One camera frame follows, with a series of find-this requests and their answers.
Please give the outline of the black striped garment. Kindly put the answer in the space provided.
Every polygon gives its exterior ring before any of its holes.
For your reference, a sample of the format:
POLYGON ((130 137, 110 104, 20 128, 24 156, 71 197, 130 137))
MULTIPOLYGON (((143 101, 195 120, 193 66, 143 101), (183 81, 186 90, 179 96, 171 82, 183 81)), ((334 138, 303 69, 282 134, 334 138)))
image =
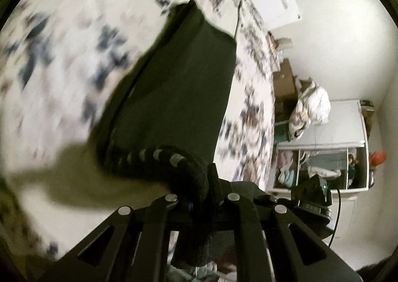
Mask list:
POLYGON ((235 62, 235 40, 212 26, 195 1, 179 4, 97 126, 97 160, 106 172, 162 182, 182 203, 176 267, 200 267, 213 258, 208 168, 235 62))

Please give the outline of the pile of white clothes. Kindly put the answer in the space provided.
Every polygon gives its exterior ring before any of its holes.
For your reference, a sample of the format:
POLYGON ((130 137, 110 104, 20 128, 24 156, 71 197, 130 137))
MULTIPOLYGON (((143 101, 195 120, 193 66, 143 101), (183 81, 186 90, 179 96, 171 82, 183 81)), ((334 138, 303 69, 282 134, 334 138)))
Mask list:
POLYGON ((331 112, 331 102, 326 89, 312 78, 299 82, 300 94, 288 123, 290 141, 299 140, 311 124, 326 124, 331 112))

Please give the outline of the white wardrobe shelf unit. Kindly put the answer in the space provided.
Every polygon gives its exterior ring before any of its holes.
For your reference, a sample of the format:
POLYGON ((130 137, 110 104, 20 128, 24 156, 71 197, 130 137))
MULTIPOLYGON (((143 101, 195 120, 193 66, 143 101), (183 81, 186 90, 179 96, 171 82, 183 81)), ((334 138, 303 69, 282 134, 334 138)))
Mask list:
POLYGON ((334 194, 368 191, 368 138, 360 101, 332 101, 327 123, 311 124, 297 140, 278 142, 274 156, 268 192, 288 194, 314 174, 323 177, 334 194))

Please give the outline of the orange round object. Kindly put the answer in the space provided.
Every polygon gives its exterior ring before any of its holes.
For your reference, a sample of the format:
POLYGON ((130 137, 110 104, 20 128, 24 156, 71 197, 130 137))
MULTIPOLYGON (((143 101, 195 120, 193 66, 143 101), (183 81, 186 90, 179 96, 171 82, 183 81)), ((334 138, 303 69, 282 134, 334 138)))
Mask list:
POLYGON ((387 154, 383 151, 374 152, 370 155, 370 166, 376 168, 383 164, 387 159, 387 154))

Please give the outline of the brown cardboard box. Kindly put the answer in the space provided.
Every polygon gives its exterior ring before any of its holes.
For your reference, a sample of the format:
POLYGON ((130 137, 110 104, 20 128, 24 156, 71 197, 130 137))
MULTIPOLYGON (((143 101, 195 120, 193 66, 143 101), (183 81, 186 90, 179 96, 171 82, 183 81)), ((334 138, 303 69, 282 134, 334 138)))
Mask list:
POLYGON ((275 114, 291 113, 298 101, 296 77, 293 74, 290 62, 284 59, 280 64, 280 71, 273 73, 275 94, 275 114))

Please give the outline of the white bedside table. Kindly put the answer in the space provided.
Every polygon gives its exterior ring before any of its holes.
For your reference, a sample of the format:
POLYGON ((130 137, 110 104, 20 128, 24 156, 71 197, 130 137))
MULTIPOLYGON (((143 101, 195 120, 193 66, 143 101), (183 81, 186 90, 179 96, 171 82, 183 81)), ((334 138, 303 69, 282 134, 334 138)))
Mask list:
POLYGON ((276 39, 271 32, 268 32, 270 48, 270 68, 273 73, 281 70, 281 64, 285 60, 285 52, 293 47, 292 39, 282 37, 276 39))

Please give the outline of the floral bed blanket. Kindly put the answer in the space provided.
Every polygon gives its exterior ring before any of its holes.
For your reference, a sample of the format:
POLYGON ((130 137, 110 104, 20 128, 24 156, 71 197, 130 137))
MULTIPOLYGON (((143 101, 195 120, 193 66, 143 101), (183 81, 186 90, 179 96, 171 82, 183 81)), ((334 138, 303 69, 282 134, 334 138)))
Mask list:
MULTIPOLYGON (((162 184, 115 178, 88 142, 104 106, 189 0, 21 0, 1 30, 1 237, 17 256, 60 258, 116 208, 162 184)), ((220 177, 264 189, 275 96, 255 0, 194 0, 237 42, 215 162, 220 177)))

